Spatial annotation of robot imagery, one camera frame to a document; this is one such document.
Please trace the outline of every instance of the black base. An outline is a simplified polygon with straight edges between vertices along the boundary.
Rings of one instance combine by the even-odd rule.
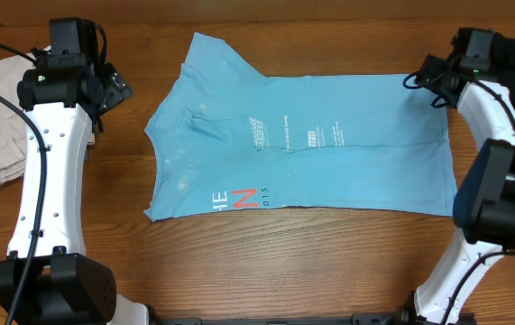
[[[421,322],[421,325],[436,325]],[[259,319],[259,320],[201,320],[199,318],[159,319],[156,325],[398,325],[393,313],[357,313],[352,317]],[[473,315],[464,315],[456,325],[477,325]]]
[[[34,257],[14,320],[28,324],[102,325],[113,319],[116,285],[113,272],[81,254]],[[0,261],[0,305],[9,311],[21,278],[24,258]],[[50,271],[44,273],[45,267]]]
[[[159,319],[157,325],[353,325],[351,317],[258,319],[258,320],[201,320],[199,318]]]

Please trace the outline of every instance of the light blue t-shirt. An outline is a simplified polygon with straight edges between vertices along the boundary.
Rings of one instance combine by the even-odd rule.
[[[451,216],[444,109],[403,75],[268,78],[196,33],[145,128],[157,157],[152,220],[281,207]]]

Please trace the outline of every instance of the black cable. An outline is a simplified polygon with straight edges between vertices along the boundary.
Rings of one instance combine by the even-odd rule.
[[[29,252],[26,256],[26,262],[24,263],[23,272],[21,273],[21,279],[19,280],[18,285],[16,286],[16,291],[14,292],[13,302],[11,303],[11,308],[8,311],[8,315],[6,316],[5,325],[11,325],[13,323],[14,315],[19,308],[21,300],[23,299],[23,291],[24,286],[26,285],[26,280],[29,276],[29,272],[31,270],[32,258],[34,257],[34,252],[37,247],[37,242],[39,241],[39,235],[41,230],[41,214],[42,214],[42,204],[44,202],[44,192],[47,184],[47,152],[45,148],[44,141],[42,140],[41,132],[35,126],[35,124],[31,121],[31,119],[23,113],[18,107],[11,104],[8,100],[2,98],[0,96],[0,102],[3,103],[6,107],[10,108],[15,114],[17,114],[23,121],[26,123],[34,133],[34,136],[37,138],[37,143],[39,144],[39,153],[41,154],[41,177],[39,179],[39,196],[37,198],[37,206],[34,211],[34,224],[32,226],[31,232],[31,245],[29,246]]]
[[[434,99],[432,102],[431,102],[431,106],[433,108],[444,108],[444,107],[447,107],[449,105],[449,102],[445,101],[441,104],[438,104],[437,102],[439,101],[439,99],[442,99],[441,96],[437,96],[436,99]]]
[[[493,91],[493,89],[484,85],[480,80],[474,77],[470,77],[468,75],[460,73],[459,78],[474,83],[475,85],[477,85],[478,87],[482,88],[483,90],[487,91],[490,95],[492,95],[495,98],[495,100],[497,100],[500,103],[501,107],[503,108],[503,111],[506,113],[506,116],[508,116],[508,120],[510,120],[511,127],[513,128],[513,132],[515,134],[515,117],[511,113],[510,108],[508,107],[506,102],[503,101],[503,98],[501,98],[501,96],[498,95],[498,93]]]
[[[402,83],[403,87],[406,89],[411,89],[411,90],[427,87],[429,85],[436,83],[438,80],[440,80],[444,76],[444,73],[440,73],[437,77],[433,78],[432,80],[428,80],[425,83],[420,83],[419,85],[416,85],[416,86],[408,85],[408,81],[410,79],[412,79],[413,77],[416,77],[417,75],[418,75],[418,71],[415,71],[413,73],[410,73],[406,78],[404,78],[403,83]]]
[[[475,269],[478,266],[480,266],[481,264],[484,264],[488,258],[499,256],[499,255],[515,256],[515,251],[507,251],[506,250],[506,251],[489,253],[489,254],[480,256],[480,258],[478,258],[478,260],[475,261],[474,265],[472,265],[472,267],[470,267],[469,270],[467,270],[467,272],[462,277],[462,280],[460,280],[459,284],[456,286],[456,288],[454,290],[454,294],[452,294],[451,298],[449,299],[449,303],[447,304],[447,309],[446,309],[446,312],[444,313],[444,318],[442,318],[442,320],[440,322],[441,325],[446,325],[447,319],[449,318],[449,314],[452,312],[452,309],[454,308],[455,300],[457,299],[457,295],[462,290],[462,287],[465,285],[465,283],[467,282],[469,277],[472,276]]]
[[[11,47],[8,47],[8,46],[6,46],[6,45],[3,45],[3,44],[1,44],[1,43],[0,43],[0,49],[3,49],[3,50],[5,50],[5,51],[9,51],[9,52],[11,52],[12,54],[16,54],[16,55],[18,55],[18,56],[21,56],[21,57],[23,57],[23,58],[25,58],[25,59],[29,60],[30,62],[32,62],[32,64],[34,64],[34,65],[36,65],[36,64],[37,64],[37,61],[36,61],[35,59],[31,58],[30,56],[28,56],[28,55],[24,54],[24,53],[23,53],[23,52],[21,52],[21,51],[18,51],[18,50],[15,50],[15,49],[11,48]]]
[[[101,67],[103,67],[106,63],[106,35],[105,35],[105,29],[98,24],[95,23],[95,28],[98,30],[99,33],[101,33],[101,37],[103,37],[103,46],[101,47],[101,55],[99,57]]]

